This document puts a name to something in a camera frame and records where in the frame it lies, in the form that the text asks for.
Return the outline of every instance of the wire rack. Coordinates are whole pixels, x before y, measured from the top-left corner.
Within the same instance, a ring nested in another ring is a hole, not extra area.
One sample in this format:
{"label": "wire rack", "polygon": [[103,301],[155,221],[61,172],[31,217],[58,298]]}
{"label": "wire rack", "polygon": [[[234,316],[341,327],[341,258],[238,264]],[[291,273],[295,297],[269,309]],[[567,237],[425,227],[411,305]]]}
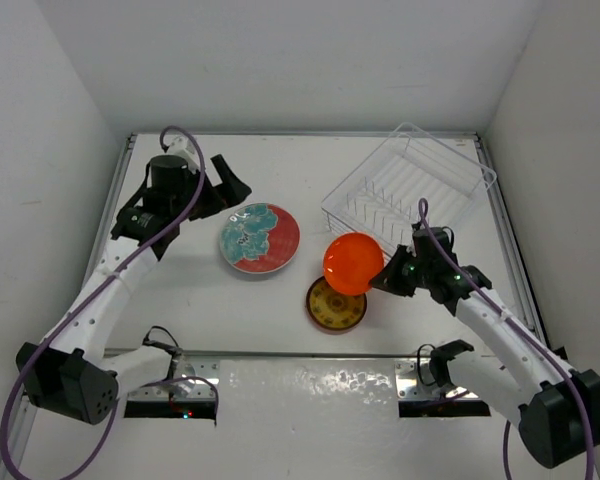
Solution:
{"label": "wire rack", "polygon": [[457,228],[495,180],[490,168],[403,123],[324,199],[322,211],[334,234],[365,232],[390,257],[410,243],[421,197],[432,225]]}

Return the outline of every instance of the yellow plate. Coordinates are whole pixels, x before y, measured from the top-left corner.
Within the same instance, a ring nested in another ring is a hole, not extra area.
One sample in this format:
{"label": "yellow plate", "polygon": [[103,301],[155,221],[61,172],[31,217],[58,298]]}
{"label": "yellow plate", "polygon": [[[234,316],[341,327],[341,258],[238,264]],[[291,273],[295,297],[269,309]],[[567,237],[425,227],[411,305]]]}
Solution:
{"label": "yellow plate", "polygon": [[345,332],[355,327],[367,311],[367,296],[336,292],[324,277],[313,282],[307,292],[307,311],[321,328]]}

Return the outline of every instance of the white wall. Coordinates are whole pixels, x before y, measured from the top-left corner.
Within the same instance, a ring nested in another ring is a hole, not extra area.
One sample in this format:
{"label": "white wall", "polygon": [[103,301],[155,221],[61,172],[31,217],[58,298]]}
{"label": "white wall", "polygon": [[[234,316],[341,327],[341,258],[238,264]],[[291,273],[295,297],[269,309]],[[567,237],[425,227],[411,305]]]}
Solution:
{"label": "white wall", "polygon": [[541,0],[38,0],[120,134],[482,130]]}
{"label": "white wall", "polygon": [[0,0],[0,415],[71,303],[119,150],[33,0]]}
{"label": "white wall", "polygon": [[488,140],[549,337],[600,373],[600,0],[547,0]]}

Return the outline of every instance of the white tabletop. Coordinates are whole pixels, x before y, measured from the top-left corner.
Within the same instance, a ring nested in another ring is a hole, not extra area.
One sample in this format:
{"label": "white tabletop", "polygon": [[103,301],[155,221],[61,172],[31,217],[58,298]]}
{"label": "white tabletop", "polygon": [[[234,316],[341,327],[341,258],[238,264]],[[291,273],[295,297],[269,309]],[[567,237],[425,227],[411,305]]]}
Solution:
{"label": "white tabletop", "polygon": [[[243,274],[223,259],[218,247],[230,211],[186,223],[135,292],[109,347],[136,348],[149,326],[161,324],[187,350],[400,355],[413,353],[422,343],[457,338],[483,348],[426,292],[411,299],[369,292],[365,318],[343,335],[325,334],[308,318],[305,295],[321,276],[322,257],[334,239],[320,204],[381,141],[377,137],[200,136],[205,156],[221,153],[253,189],[245,203],[273,203],[296,218],[301,232],[297,254],[273,275]],[[473,140],[445,141],[477,161]],[[137,137],[116,210],[141,183],[146,163],[159,154],[157,135]],[[219,181],[212,168],[209,175],[214,183]],[[487,200],[456,229],[456,238],[460,262],[478,266],[515,307]]]}

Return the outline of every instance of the metal bracket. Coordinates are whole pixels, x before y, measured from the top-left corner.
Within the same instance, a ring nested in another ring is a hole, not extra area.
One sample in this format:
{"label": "metal bracket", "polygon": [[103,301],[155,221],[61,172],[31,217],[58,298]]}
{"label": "metal bracket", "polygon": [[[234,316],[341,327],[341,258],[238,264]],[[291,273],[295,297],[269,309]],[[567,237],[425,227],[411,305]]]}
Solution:
{"label": "metal bracket", "polygon": [[[197,376],[217,386],[220,381],[219,357],[182,357],[175,368],[173,377]],[[211,388],[193,380],[164,387],[143,387],[129,393],[127,402],[168,402],[169,393],[173,393],[173,403],[192,403],[215,401]]]}
{"label": "metal bracket", "polygon": [[[396,393],[400,400],[409,402],[431,402],[440,400],[440,394],[446,398],[460,395],[467,391],[466,388],[457,387],[453,390],[442,392],[438,387],[427,387],[420,382],[416,370],[416,357],[398,358],[395,362]],[[420,357],[420,367],[427,370],[429,357]],[[475,393],[463,395],[458,401],[476,401],[480,398]]]}

